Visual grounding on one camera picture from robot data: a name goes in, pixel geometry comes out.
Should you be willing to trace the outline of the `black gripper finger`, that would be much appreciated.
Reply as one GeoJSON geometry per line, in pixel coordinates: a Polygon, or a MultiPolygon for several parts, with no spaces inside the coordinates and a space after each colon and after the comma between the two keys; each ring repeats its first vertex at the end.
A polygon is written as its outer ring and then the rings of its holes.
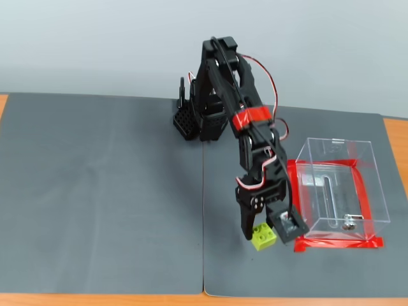
{"type": "Polygon", "coordinates": [[[260,213],[265,206],[264,197],[252,197],[249,201],[237,196],[240,205],[241,229],[246,240],[252,239],[252,227],[256,214],[260,213]]]}

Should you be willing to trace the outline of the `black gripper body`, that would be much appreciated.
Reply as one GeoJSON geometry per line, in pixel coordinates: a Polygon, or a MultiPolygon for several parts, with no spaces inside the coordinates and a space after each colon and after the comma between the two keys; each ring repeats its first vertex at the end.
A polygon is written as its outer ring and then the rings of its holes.
{"type": "Polygon", "coordinates": [[[266,205],[270,202],[282,201],[286,197],[286,175],[272,177],[266,175],[257,184],[250,175],[242,178],[236,177],[235,180],[237,182],[236,198],[239,195],[249,201],[252,197],[264,197],[266,205]]]}

